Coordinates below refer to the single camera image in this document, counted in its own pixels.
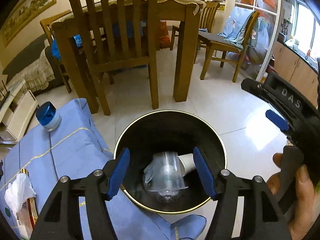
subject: gold frame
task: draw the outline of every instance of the gold frame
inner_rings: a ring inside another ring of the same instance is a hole
[[[223,141],[221,140],[220,136],[218,135],[218,133],[212,128],[211,125],[209,125],[205,120],[202,120],[200,117],[194,115],[194,114],[190,114],[190,113],[187,113],[187,112],[183,112],[183,111],[180,111],[180,110],[160,110],[160,111],[155,111],[155,112],[151,112],[151,113],[148,113],[148,114],[145,114],[141,117],[139,117],[138,119],[136,119],[135,121],[133,121],[132,123],[130,123],[126,129],[124,129],[124,131],[121,133],[117,143],[116,143],[116,147],[115,147],[115,150],[113,152],[113,159],[116,158],[116,152],[117,152],[117,149],[118,149],[118,145],[119,145],[119,142],[122,138],[122,136],[124,135],[124,133],[129,129],[130,126],[132,126],[135,122],[137,122],[138,120],[142,119],[143,117],[145,116],[148,116],[148,115],[151,115],[151,114],[156,114],[156,113],[160,113],[160,112],[177,112],[177,113],[184,113],[184,114],[188,114],[188,115],[191,115],[192,117],[195,117],[197,119],[199,119],[200,121],[202,121],[203,123],[205,123],[209,128],[211,128],[211,130],[216,134],[216,136],[218,137],[220,143],[221,143],[221,146],[223,148],[223,153],[224,153],[224,160],[225,160],[225,165],[224,165],[224,168],[227,169],[227,151],[226,151],[226,147],[224,146],[223,144]],[[208,196],[208,198],[203,201],[202,203],[196,205],[195,207],[193,208],[190,208],[190,209],[187,209],[187,210],[182,210],[182,211],[175,211],[175,212],[167,212],[167,211],[161,211],[161,210],[155,210],[155,209],[152,209],[152,208],[149,208],[143,204],[141,204],[140,202],[138,202],[136,199],[134,199],[128,192],[127,190],[125,189],[125,187],[123,185],[120,186],[120,189],[123,191],[123,193],[133,202],[135,203],[137,206],[141,207],[141,208],[144,208],[146,210],[149,210],[153,213],[158,213],[158,214],[168,214],[168,215],[177,215],[177,214],[184,214],[184,213],[188,213],[188,212],[191,212],[193,210],[196,210],[197,208],[203,206],[204,204],[206,204],[208,201],[210,201],[210,197]]]
[[[18,2],[15,7],[12,9],[11,13],[9,14],[9,16],[7,17],[6,21],[4,22],[4,25],[7,23],[7,21],[10,20],[11,16],[20,8],[21,5],[23,5],[27,0],[22,0],[20,2]],[[43,6],[40,10],[36,11],[34,14],[32,14],[27,20],[25,20],[18,28],[17,30],[10,36],[10,38],[8,40],[5,39],[5,37],[2,37],[3,43],[4,43],[4,47],[7,47],[8,44],[12,41],[12,39],[29,23],[31,22],[34,18],[36,18],[40,13],[42,13],[43,11],[47,10],[49,7],[51,7],[52,5],[56,4],[57,0],[52,0],[50,3],[48,3],[47,5]]]

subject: gold rim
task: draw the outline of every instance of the gold rim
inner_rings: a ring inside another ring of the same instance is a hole
[[[177,113],[183,113],[183,114],[188,114],[188,115],[191,115],[197,119],[199,119],[200,121],[204,122],[215,134],[216,136],[218,137],[221,145],[222,145],[222,148],[223,148],[223,154],[224,154],[224,160],[225,160],[225,169],[227,168],[227,152],[226,152],[226,148],[223,144],[223,141],[221,140],[220,136],[217,134],[217,132],[212,128],[211,125],[209,125],[206,121],[202,120],[200,117],[198,116],[195,116],[194,114],[190,114],[190,113],[186,113],[186,112],[183,112],[183,111],[179,111],[179,110],[160,110],[160,111],[155,111],[155,112],[151,112],[149,114],[145,114],[141,117],[139,117],[138,119],[136,119],[135,121],[133,121],[131,124],[129,124],[127,126],[126,129],[124,129],[124,131],[121,133],[117,143],[116,143],[116,147],[115,147],[115,151],[113,153],[113,159],[116,158],[116,152],[117,152],[117,149],[118,149],[118,145],[119,145],[119,142],[123,136],[123,134],[129,129],[130,126],[132,126],[135,122],[137,122],[138,120],[142,119],[143,117],[145,116],[148,116],[148,115],[151,115],[151,114],[156,114],[156,113],[161,113],[161,112],[177,112]],[[121,190],[124,192],[124,194],[133,202],[135,203],[137,206],[140,206],[142,208],[145,208],[146,210],[149,210],[149,211],[152,211],[152,212],[155,212],[155,213],[160,213],[160,214],[171,214],[171,215],[175,215],[175,214],[183,214],[183,213],[187,213],[187,212],[190,212],[190,211],[193,211],[201,206],[203,206],[204,204],[206,204],[211,198],[207,198],[205,201],[203,201],[202,203],[200,203],[199,205],[193,207],[193,208],[190,208],[188,210],[184,210],[184,211],[176,211],[176,212],[166,212],[166,211],[160,211],[160,210],[155,210],[155,209],[152,209],[152,208],[149,208],[143,204],[141,204],[140,202],[138,202],[136,199],[134,199],[128,192],[127,190],[124,188],[124,187],[121,187]]]

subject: tissue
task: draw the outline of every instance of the tissue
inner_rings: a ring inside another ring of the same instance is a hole
[[[12,210],[14,217],[17,219],[17,212],[22,208],[22,204],[28,198],[35,197],[36,192],[33,190],[29,177],[24,173],[18,173],[14,182],[9,183],[5,191],[4,200]]]

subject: clear plastic cup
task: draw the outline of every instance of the clear plastic cup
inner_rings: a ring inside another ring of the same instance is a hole
[[[188,188],[184,182],[177,152],[162,152],[153,155],[152,179],[148,191],[175,191]]]

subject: wall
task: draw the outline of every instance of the wall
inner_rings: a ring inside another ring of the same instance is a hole
[[[224,23],[227,20],[227,18],[230,16],[231,11],[233,10],[235,6],[236,0],[226,0],[226,6],[225,10],[222,11],[217,11],[215,17],[214,17],[214,22],[212,26],[212,33],[220,33],[223,30]]]
[[[45,10],[43,13],[39,14],[36,18],[34,18],[31,22],[29,22],[8,44],[5,48],[2,39],[0,37],[0,70],[2,67],[6,67],[11,60],[26,46],[28,46],[33,40],[43,34],[43,30],[39,24],[39,21],[43,18],[50,17],[52,15],[61,13],[65,10],[70,9],[69,0],[57,0],[57,3]],[[228,14],[218,12],[217,19],[214,22],[214,29],[219,30],[223,25],[225,20],[225,16]]]

